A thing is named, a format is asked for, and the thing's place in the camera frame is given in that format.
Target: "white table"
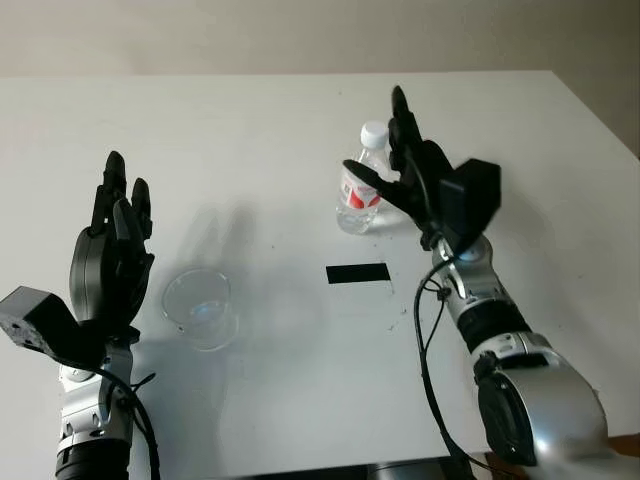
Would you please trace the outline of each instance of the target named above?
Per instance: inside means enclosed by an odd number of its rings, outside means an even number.
[[[549,72],[0,81],[0,294],[69,304],[75,239],[110,149],[151,187],[157,260],[134,325],[134,379],[165,479],[445,454],[420,382],[411,302],[430,265],[387,210],[365,236],[336,226],[338,161],[387,119],[394,84],[454,164],[503,168],[488,229],[529,324],[600,393],[611,435],[640,430],[638,173],[633,155]],[[392,281],[328,285],[326,265],[387,263]],[[232,282],[236,341],[202,354],[162,318],[189,265]],[[436,312],[424,302],[425,323]],[[48,358],[0,336],[3,478],[50,478],[61,388]],[[430,354],[449,429],[486,449],[464,344],[443,321]],[[132,479],[147,478],[136,436]]]

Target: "clear plastic cup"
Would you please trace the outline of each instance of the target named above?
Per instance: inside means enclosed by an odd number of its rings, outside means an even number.
[[[178,275],[162,295],[162,310],[195,349],[214,351],[228,345],[237,333],[230,313],[229,279],[198,268]]]

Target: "robotic arm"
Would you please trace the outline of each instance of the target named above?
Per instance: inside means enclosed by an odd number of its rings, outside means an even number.
[[[437,144],[422,140],[400,87],[392,107],[390,163],[400,180],[385,182],[352,160],[344,165],[406,212],[423,249],[433,251],[471,355],[489,446],[533,479],[637,478],[637,459],[608,447],[604,410],[589,383],[532,332],[493,270],[482,232],[500,206],[500,167],[471,159],[453,169]]]
[[[153,428],[130,386],[130,347],[140,338],[130,324],[154,258],[144,247],[152,227],[144,180],[136,180],[131,199],[124,160],[111,152],[91,225],[80,232],[71,264],[76,319],[59,297],[28,287],[0,302],[0,327],[14,343],[61,364],[58,480],[126,480],[134,422],[142,423],[149,444],[152,478],[160,478]]]

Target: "white wall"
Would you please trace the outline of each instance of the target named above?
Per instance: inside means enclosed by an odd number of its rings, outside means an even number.
[[[0,76],[552,69],[640,151],[638,0],[0,0]]]

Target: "water bottle cap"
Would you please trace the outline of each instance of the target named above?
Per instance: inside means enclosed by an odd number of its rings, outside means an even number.
[[[360,131],[360,142],[367,148],[380,150],[385,147],[388,138],[389,129],[382,122],[367,122]]]

